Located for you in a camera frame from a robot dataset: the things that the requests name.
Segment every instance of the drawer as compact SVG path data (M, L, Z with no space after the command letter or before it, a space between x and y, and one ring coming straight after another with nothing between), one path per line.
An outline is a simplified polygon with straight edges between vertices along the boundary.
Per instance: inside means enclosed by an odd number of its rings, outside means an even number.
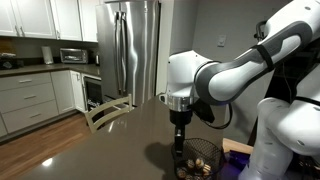
M54 99L51 83L0 91L0 111L6 113Z
M58 115L56 101L49 101L2 114L8 133L37 124Z
M50 73L29 74L0 78L0 91L51 82Z

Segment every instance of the kitchen counter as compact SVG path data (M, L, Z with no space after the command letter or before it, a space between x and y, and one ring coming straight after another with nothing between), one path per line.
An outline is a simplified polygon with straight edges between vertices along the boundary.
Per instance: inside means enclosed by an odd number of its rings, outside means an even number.
M0 78L62 70L73 70L100 77L99 66L96 66L95 64L41 64L24 66L19 69L1 70Z
M223 123L224 114L225 107L214 108L217 124ZM222 132L195 115L186 126L186 138L203 138L218 147ZM154 97L21 179L175 179L173 139L169 109Z

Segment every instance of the cabinet door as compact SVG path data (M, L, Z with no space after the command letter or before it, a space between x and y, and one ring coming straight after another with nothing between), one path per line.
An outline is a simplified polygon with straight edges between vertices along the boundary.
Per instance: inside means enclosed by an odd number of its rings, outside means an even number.
M56 39L49 0L11 0L22 36Z
M0 35L19 36L10 0L0 1Z
M2 120L2 117L0 114L0 137L7 135L7 134L8 133L7 133L6 127L4 126L4 123L3 123L3 120Z
M59 114L75 109L70 71L51 73Z
M75 71L71 71L71 81L76 109L81 112L86 112L81 74Z
M51 0L58 39L82 40L77 0Z
M96 6L99 0L79 0L83 41L98 42Z

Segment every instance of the wooden chair back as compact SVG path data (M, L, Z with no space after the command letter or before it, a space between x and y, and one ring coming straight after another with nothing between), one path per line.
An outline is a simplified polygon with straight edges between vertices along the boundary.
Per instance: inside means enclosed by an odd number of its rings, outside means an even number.
M123 103L128 103L129 106L127 106L125 108L121 108L121 109L116 108L118 110L115 110L115 111L112 111L111 113L105 114L103 117L98 119L96 122L93 122L92 118L95 115L97 115L98 113L100 113L108 108L111 108L113 106L123 104ZM106 102L106 103L92 109L90 112L85 113L85 116L86 116L86 119L87 119L87 122L88 122L88 125L89 125L91 132L95 133L102 124L106 123L107 121L109 121L115 117L123 115L124 113L128 113L131 110L132 110L132 97L131 97L131 94L129 94L127 97Z

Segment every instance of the stainless steel refrigerator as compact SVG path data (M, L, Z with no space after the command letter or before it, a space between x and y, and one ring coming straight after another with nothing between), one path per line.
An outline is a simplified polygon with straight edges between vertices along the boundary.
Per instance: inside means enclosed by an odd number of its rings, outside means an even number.
M158 1L112 1L96 7L104 101L132 94L139 106L155 95Z

